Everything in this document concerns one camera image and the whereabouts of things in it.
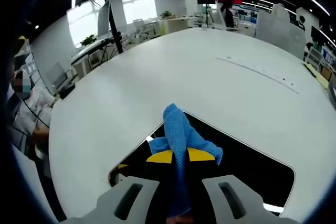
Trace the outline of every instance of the office desk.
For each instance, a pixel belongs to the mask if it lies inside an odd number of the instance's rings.
[[[87,45],[83,50],[79,53],[71,57],[71,65],[79,63],[85,56],[92,54],[93,52],[102,49],[104,46],[108,45],[109,43],[114,43],[113,37],[99,39],[95,42]]]
[[[336,70],[324,58],[321,59],[318,68],[327,81],[330,81],[333,74],[336,75]]]
[[[176,31],[188,29],[188,21],[198,19],[197,17],[182,17],[159,20],[161,26],[164,27],[164,34],[171,34]]]
[[[190,28],[114,57],[55,104],[50,168],[67,217],[96,206],[109,171],[172,102],[294,169],[284,217],[305,220],[333,181],[336,113],[301,61],[255,38]]]
[[[247,36],[255,37],[257,25],[245,20],[238,21],[238,28],[240,29],[240,34],[244,34]]]

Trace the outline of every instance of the yellow part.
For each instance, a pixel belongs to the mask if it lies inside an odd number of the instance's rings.
[[[126,167],[126,166],[128,166],[128,165],[120,164],[120,165],[118,165],[118,169],[124,168],[124,167]]]
[[[155,153],[154,155],[147,158],[147,162],[171,164],[172,158],[173,158],[173,151],[168,150],[164,152]]]
[[[190,161],[208,161],[215,160],[215,157],[208,152],[197,150],[194,148],[187,148],[189,152]]]
[[[309,70],[316,75],[315,79],[322,85],[322,87],[328,89],[329,82],[320,73],[318,73],[311,64],[305,62],[303,62],[302,64],[309,68]]]

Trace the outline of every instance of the white pillar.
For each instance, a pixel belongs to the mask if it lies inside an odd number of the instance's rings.
[[[187,15],[193,16],[196,12],[202,12],[202,5],[197,3],[197,0],[185,0],[185,6],[187,8]]]
[[[305,17],[306,22],[304,23],[306,29],[306,43],[313,42],[311,38],[311,27],[315,27],[317,30],[320,29],[320,20],[315,17],[315,15],[302,7],[296,10],[296,20],[299,20],[300,16]]]

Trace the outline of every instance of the blue towel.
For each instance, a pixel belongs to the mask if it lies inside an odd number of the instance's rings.
[[[176,158],[175,191],[168,217],[185,214],[190,210],[184,180],[184,155],[187,147],[206,151],[212,154],[217,164],[222,160],[223,150],[215,144],[205,141],[196,130],[190,126],[182,110],[174,103],[163,112],[165,137],[157,137],[149,142],[152,154],[172,150]]]

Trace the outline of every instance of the window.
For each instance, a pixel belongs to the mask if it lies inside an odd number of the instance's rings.
[[[139,18],[146,20],[157,17],[154,0],[122,0],[122,3],[127,24]]]
[[[75,47],[91,34],[98,33],[98,12],[105,0],[92,0],[67,11],[70,34]]]

